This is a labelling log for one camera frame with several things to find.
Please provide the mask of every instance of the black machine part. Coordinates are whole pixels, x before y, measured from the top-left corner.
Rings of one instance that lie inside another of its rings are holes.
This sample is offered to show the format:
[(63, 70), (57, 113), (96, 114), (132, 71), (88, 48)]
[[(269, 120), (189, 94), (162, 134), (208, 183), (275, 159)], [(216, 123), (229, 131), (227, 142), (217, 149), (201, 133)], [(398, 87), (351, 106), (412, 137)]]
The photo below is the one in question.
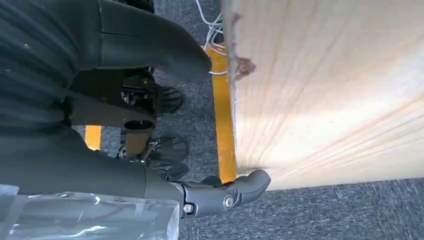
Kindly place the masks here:
[(258, 199), (271, 183), (264, 170), (255, 170), (232, 182), (213, 186), (197, 182), (176, 182), (184, 193), (183, 211), (186, 217), (201, 217), (224, 213), (234, 207)]

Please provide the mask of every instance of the clear plastic bag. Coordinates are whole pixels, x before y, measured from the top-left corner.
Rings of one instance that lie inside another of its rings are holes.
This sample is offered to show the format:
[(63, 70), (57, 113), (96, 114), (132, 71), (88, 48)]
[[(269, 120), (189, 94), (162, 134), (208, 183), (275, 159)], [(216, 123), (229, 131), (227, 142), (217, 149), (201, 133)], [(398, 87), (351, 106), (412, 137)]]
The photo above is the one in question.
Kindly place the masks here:
[(64, 192), (26, 196), (8, 240), (177, 240), (172, 200)]
[(0, 184), (0, 240), (3, 240), (12, 228), (14, 222), (10, 219), (12, 204), (18, 194), (19, 187)]

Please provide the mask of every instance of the white cable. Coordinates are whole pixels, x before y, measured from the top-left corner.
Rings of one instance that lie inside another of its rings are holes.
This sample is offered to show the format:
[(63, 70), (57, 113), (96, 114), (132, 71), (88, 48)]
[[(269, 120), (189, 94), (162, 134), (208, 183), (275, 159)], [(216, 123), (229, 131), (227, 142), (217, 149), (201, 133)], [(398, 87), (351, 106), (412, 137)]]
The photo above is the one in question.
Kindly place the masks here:
[[(219, 15), (216, 17), (216, 19), (213, 22), (209, 22), (205, 19), (205, 16), (202, 11), (202, 6), (200, 5), (199, 0), (196, 0), (196, 3), (200, 12), (201, 19), (203, 20), (205, 24), (209, 26), (209, 31), (207, 32), (207, 35), (206, 35), (206, 41), (204, 43), (203, 50), (206, 52), (206, 49), (209, 46), (209, 48), (212, 51), (220, 55), (226, 56), (227, 54), (223, 52), (223, 50), (226, 49), (225, 46), (215, 43), (215, 38), (217, 37), (217, 35), (224, 34), (224, 31), (223, 31), (224, 23), (223, 23), (222, 13), (219, 13)], [(210, 71), (209, 73), (212, 75), (225, 75), (227, 74), (227, 71), (226, 70), (222, 72)]]

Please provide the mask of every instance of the gray carpet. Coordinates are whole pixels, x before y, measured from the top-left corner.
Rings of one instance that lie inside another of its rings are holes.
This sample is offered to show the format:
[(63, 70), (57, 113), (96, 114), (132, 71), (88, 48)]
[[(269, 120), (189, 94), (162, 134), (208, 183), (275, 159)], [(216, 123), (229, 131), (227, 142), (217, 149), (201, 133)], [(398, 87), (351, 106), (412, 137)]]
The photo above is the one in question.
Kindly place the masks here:
[[(203, 0), (206, 18), (220, 11), (218, 0)], [(182, 25), (202, 44), (207, 26), (195, 0), (155, 0), (156, 13)], [(156, 80), (184, 93), (184, 105), (158, 120), (160, 135), (189, 141), (186, 179), (218, 173), (212, 79)], [(103, 130), (102, 149), (119, 147), (119, 131)], [(424, 239), (424, 179), (292, 189), (265, 193), (227, 214), (190, 220), (182, 240), (419, 240)]]

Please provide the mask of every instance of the wooden board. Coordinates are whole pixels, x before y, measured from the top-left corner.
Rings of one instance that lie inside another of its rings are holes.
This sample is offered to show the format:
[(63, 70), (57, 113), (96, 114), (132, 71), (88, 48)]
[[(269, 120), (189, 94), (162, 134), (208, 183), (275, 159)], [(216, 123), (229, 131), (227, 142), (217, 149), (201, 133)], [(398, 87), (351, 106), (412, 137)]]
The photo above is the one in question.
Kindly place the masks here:
[(423, 0), (223, 2), (238, 173), (424, 177)]

